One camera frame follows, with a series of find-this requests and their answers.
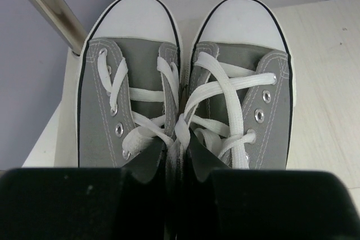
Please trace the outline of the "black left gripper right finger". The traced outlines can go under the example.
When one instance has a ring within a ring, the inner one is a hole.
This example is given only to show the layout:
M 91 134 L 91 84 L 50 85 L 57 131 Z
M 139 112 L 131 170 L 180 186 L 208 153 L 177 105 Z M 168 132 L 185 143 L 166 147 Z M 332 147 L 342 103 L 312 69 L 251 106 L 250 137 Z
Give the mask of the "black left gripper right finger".
M 235 170 L 192 135 L 184 169 L 185 239 L 358 239 L 343 183 L 321 171 Z

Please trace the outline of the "grey canvas sneaker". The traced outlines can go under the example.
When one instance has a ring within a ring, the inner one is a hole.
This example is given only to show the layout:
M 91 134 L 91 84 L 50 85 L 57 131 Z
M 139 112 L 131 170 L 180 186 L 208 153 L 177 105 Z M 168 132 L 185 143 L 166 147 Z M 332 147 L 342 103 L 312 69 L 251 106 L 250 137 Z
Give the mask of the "grey canvas sneaker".
M 293 60 L 265 4 L 223 0 L 211 10 L 193 43 L 188 92 L 175 128 L 179 158 L 194 139 L 233 169 L 285 169 Z
M 160 0 L 115 0 L 80 55 L 76 90 L 79 167 L 122 167 L 154 142 L 175 142 L 185 63 Z

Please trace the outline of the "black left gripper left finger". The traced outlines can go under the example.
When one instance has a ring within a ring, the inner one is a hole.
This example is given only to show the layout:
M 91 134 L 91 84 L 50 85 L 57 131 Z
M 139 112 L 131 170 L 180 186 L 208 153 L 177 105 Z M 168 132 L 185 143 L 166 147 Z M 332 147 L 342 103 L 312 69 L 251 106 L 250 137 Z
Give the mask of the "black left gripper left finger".
M 1 177 L 2 239 L 163 239 L 165 144 L 121 168 L 13 169 Z

